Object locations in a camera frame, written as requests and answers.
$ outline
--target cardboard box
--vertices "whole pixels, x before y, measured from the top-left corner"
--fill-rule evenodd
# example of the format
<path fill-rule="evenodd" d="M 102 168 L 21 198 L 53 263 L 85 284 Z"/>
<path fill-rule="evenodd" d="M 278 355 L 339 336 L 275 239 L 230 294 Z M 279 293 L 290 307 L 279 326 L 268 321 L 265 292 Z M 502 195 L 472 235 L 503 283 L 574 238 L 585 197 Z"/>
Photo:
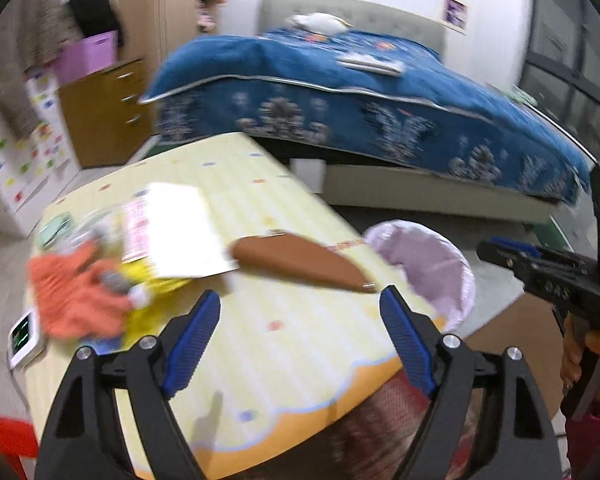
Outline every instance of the cardboard box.
<path fill-rule="evenodd" d="M 536 378 L 549 416 L 555 416 L 562 401 L 562 334 L 553 305 L 523 294 L 466 342 L 473 350 L 493 354 L 501 354 L 509 346 L 520 348 Z"/>

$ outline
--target bed frame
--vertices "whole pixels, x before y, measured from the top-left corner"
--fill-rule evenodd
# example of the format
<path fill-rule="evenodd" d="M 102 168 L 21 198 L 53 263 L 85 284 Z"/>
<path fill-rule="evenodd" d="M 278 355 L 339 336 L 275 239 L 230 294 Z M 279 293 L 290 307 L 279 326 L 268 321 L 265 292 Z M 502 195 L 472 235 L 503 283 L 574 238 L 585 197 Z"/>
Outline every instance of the bed frame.
<path fill-rule="evenodd" d="M 262 0 L 258 33 L 281 27 L 292 14 L 311 12 L 339 16 L 357 30 L 417 41 L 444 59 L 446 27 L 442 23 L 359 0 Z M 426 170 L 358 163 L 328 164 L 322 198 L 331 205 L 427 211 L 530 224 L 549 221 L 560 205 L 555 200 Z"/>

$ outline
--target blue gripper pad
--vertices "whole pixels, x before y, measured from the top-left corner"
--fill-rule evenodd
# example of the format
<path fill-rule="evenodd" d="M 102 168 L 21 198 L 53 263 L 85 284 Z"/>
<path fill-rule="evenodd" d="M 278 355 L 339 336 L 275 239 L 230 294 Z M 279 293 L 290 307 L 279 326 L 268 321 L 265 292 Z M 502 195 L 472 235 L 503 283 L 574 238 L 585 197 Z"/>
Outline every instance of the blue gripper pad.
<path fill-rule="evenodd" d="M 162 391 L 167 400 L 189 385 L 219 319 L 220 298 L 211 292 L 197 307 L 167 357 L 167 373 L 162 382 Z"/>
<path fill-rule="evenodd" d="M 432 374 L 432 353 L 440 332 L 428 317 L 411 312 L 393 286 L 388 286 L 380 294 L 380 316 L 410 383 L 431 398 L 436 389 Z M 425 323 L 429 323 L 430 327 L 423 326 Z M 426 334 L 421 334 L 422 330 L 419 329 L 423 328 Z M 425 342 L 420 338 L 421 335 L 429 336 L 432 340 Z"/>
<path fill-rule="evenodd" d="M 501 236 L 494 236 L 491 239 L 491 243 L 500 245 L 507 249 L 518 251 L 520 253 L 525 253 L 527 256 L 531 256 L 532 258 L 540 258 L 540 253 L 535 245 L 525 244 L 524 242 L 515 242 Z"/>

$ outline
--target table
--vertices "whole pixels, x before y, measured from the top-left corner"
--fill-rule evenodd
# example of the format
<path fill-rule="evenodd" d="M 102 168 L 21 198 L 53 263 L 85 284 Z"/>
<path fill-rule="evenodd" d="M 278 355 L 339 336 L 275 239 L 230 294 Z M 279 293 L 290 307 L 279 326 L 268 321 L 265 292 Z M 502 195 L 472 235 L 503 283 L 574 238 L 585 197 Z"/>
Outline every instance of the table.
<path fill-rule="evenodd" d="M 201 188 L 225 244 L 273 229 L 311 237 L 356 262 L 380 288 L 395 283 L 413 310 L 434 316 L 432 306 L 410 290 L 397 270 L 243 134 L 200 140 L 127 166 L 55 202 L 43 223 L 61 212 L 80 218 L 121 203 L 150 182 Z M 245 470 L 303 442 L 400 369 L 379 315 L 378 294 L 236 270 L 193 280 L 176 291 L 165 318 L 188 312 L 207 288 L 221 297 L 220 322 L 190 385 L 174 397 L 171 408 L 210 479 Z M 436 320 L 439 327 L 443 323 Z M 76 347 L 51 342 L 26 371 L 39 438 Z M 147 473 L 128 395 L 116 395 L 134 467 Z"/>

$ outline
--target brown pouch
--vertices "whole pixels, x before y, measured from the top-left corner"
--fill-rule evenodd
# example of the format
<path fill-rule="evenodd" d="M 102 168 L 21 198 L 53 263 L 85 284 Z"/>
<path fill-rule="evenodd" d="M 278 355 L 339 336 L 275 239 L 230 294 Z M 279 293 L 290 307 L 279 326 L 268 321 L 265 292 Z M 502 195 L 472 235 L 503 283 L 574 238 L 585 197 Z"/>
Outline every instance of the brown pouch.
<path fill-rule="evenodd" d="M 328 248 L 290 233 L 236 240 L 232 256 L 241 267 L 257 267 L 310 283 L 376 292 L 376 286 L 354 263 Z"/>

